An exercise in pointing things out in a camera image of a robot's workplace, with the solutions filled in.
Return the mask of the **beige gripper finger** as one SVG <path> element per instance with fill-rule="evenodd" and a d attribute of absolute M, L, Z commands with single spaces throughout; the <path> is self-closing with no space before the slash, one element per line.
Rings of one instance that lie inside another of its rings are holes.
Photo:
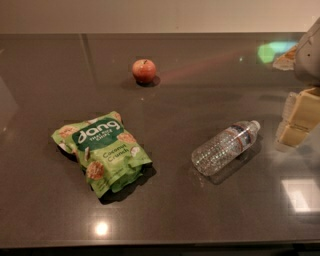
<path fill-rule="evenodd" d="M 276 132 L 278 148 L 296 148 L 320 123 L 320 89 L 290 92 Z"/>
<path fill-rule="evenodd" d="M 291 71 L 294 69 L 295 54 L 297 46 L 294 45 L 284 54 L 279 56 L 273 63 L 273 67 L 280 71 Z"/>

